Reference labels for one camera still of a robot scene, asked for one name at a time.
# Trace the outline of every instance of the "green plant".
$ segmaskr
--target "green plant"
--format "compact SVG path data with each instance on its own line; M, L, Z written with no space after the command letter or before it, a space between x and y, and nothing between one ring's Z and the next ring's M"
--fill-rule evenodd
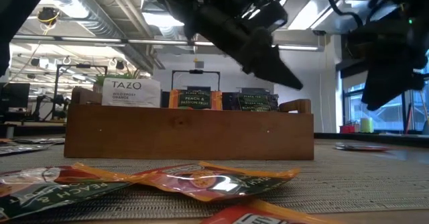
M119 79L139 79L140 78L140 73L141 73L141 69L137 69L137 70L129 70L128 65L125 64L127 67L127 72L125 74L107 74L107 75L96 75L96 81L95 84L102 86L104 84L104 81L106 78L119 78Z

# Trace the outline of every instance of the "textured mat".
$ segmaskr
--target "textured mat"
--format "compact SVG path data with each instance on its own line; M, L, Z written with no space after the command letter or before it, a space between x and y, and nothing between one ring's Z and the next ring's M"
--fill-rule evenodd
M132 174L187 160L66 159L63 146L0 157L0 172L82 162L105 170ZM429 162L425 153L362 153L316 145L315 161L214 161L254 170L302 173L284 187L259 196L273 204L307 213L429 209ZM415 161L405 161L417 155ZM201 203L181 194L146 186L130 186L103 197L18 219L16 223L58 223L94 219L167 219L208 217L234 201Z

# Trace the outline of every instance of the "orange foil packet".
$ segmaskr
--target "orange foil packet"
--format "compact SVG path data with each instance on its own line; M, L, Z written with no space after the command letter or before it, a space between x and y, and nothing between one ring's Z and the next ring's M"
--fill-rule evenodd
M254 200L225 210L205 219L200 224L339 224L338 221L319 219L283 207Z
M217 201L259 194L277 188L298 173L250 171L217 166L207 162L183 164L137 173L138 181L168 192L181 192L200 201Z

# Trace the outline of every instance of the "computer monitor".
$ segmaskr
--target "computer monitor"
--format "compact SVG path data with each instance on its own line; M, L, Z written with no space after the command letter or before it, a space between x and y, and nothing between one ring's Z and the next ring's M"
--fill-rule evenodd
M9 107L28 107L29 83L0 83L0 105Z

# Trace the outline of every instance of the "wooden crate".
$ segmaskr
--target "wooden crate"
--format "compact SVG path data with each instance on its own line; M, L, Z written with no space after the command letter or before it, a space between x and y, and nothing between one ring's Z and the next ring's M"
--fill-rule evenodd
M314 159L309 100L280 106L284 111L299 110L298 114L203 111L88 105L98 97L80 91L74 91L68 110L66 157Z

